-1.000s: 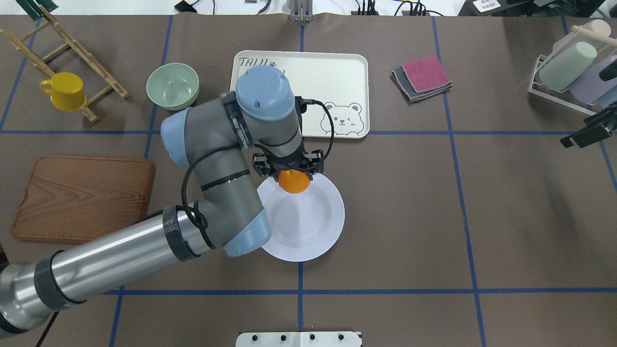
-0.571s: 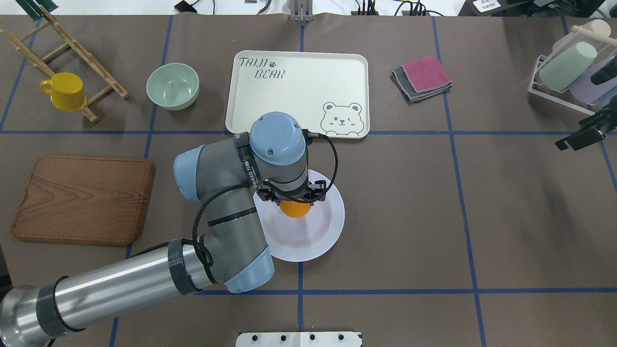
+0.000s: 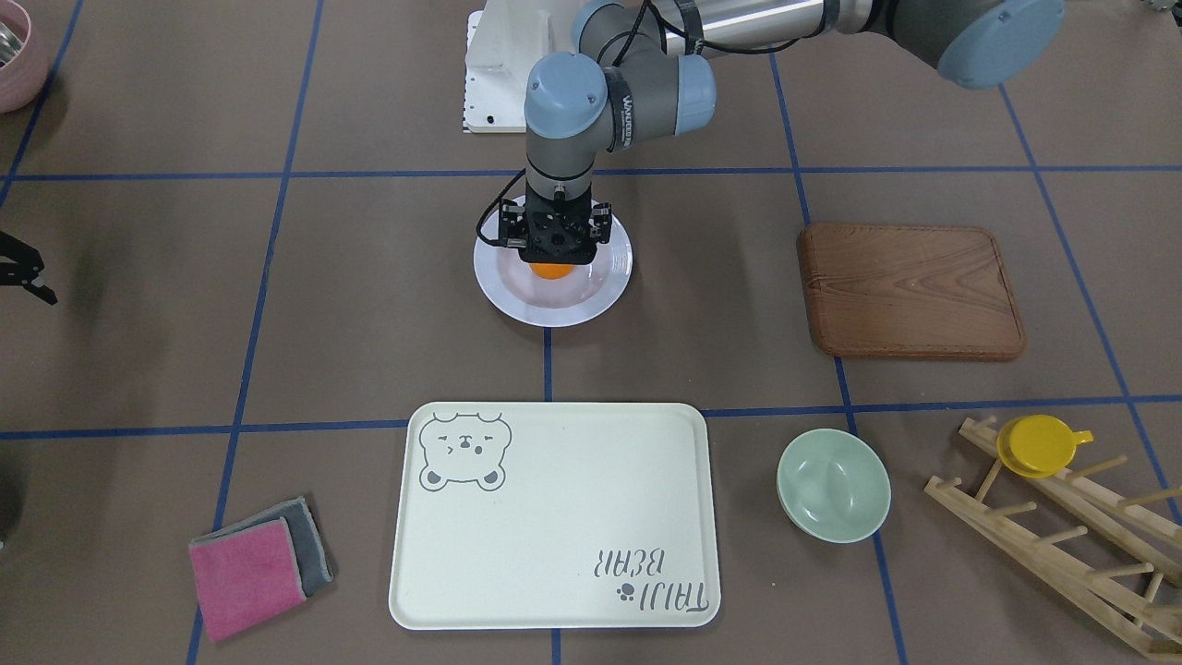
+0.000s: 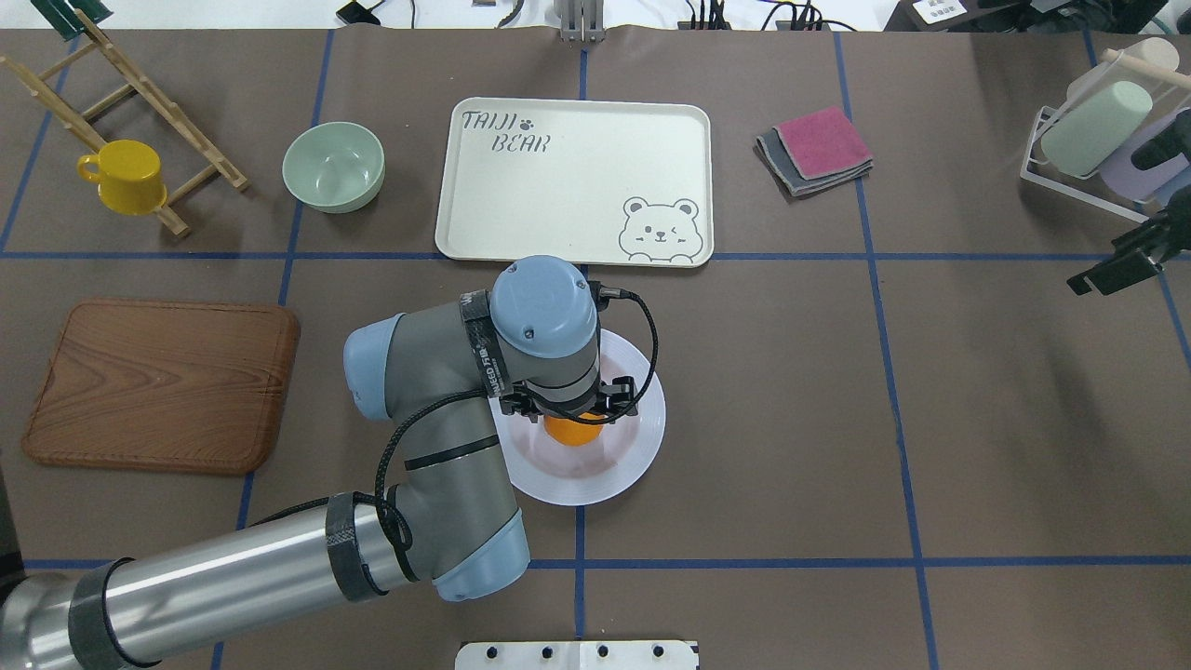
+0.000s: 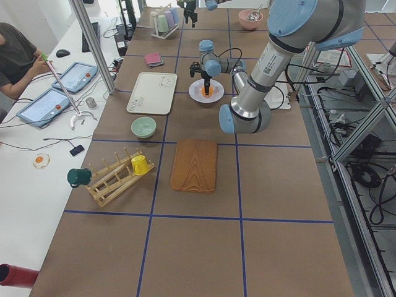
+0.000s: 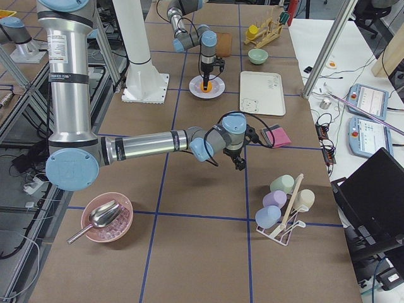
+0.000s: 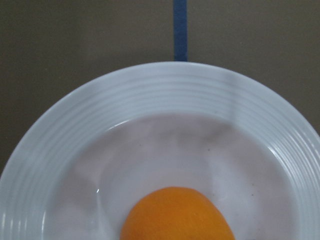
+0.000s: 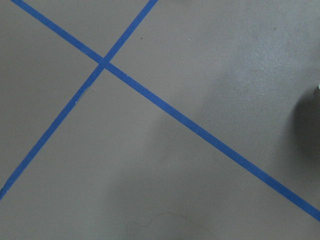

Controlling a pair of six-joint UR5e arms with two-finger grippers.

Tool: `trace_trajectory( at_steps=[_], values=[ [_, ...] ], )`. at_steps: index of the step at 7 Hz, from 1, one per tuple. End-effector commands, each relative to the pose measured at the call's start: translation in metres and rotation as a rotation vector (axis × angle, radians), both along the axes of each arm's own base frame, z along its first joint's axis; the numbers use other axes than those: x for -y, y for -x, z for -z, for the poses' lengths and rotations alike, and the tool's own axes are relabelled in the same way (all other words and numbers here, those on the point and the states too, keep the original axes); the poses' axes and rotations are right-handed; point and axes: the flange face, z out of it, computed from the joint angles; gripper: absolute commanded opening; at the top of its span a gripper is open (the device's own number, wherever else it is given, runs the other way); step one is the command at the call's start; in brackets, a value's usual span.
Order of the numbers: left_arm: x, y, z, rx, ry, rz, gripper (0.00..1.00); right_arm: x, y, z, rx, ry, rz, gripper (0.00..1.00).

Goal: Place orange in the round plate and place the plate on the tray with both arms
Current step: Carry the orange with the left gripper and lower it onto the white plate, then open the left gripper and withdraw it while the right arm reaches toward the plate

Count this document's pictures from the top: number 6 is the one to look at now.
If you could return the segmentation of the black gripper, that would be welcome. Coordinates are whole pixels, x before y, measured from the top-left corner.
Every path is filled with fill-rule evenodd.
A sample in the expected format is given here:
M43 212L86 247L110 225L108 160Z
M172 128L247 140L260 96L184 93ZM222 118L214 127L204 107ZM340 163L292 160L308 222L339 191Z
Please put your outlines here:
M231 158L236 170L246 168L246 161L241 157L241 151L251 142L258 143L259 136L253 127L247 125L246 131L243 134L234 135L231 144L223 149L223 153Z
M217 56L201 56L199 60L199 73L203 76L204 83L207 83L210 80L210 74L213 72L215 67L217 67L219 72L222 73L225 69L224 59Z

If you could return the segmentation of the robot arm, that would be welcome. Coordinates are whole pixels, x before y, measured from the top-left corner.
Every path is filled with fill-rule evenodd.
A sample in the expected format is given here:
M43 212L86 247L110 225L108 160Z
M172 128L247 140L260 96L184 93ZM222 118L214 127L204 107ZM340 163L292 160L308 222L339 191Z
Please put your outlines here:
M217 57L217 35L209 26L189 32L183 25L183 17L202 7L203 1L171 1L167 17L174 31L175 51L200 47L203 74L199 77L206 89L208 81L216 78L211 78L213 68L223 71L225 63ZM114 8L129 61L123 101L162 104L169 74L159 73L152 64L140 2L114 1ZM244 170L241 151L249 144L247 138L253 138L245 112L224 114L207 131L191 127L127 138L99 137L92 131L87 36L96 12L95 1L37 1L39 23L47 30L54 113L45 165L48 180L59 189L79 191L94 183L101 166L188 149L198 161L212 163L214 154L223 151L237 170Z
M174 31L173 46L176 52L184 52L199 47L199 72L202 77L201 90L210 87L211 73L217 67L224 70L225 61L217 56L217 34L207 25L193 26L187 30L184 25L186 16L201 9L203 1L171 1L167 7L167 19Z

